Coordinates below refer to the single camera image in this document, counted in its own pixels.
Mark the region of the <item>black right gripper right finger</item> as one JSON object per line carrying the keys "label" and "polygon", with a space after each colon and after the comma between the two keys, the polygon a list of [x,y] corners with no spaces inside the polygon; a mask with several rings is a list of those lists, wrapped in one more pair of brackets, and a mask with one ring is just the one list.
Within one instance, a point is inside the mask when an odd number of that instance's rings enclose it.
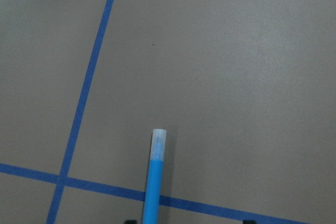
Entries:
{"label": "black right gripper right finger", "polygon": [[243,220],[243,224],[256,224],[254,220]]}

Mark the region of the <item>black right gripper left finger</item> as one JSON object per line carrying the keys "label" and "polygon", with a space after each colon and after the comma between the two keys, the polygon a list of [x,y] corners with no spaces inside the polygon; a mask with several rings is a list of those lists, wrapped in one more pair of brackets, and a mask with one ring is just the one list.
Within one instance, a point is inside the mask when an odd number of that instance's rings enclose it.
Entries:
{"label": "black right gripper left finger", "polygon": [[126,220],[124,224],[137,224],[136,222],[136,220]]}

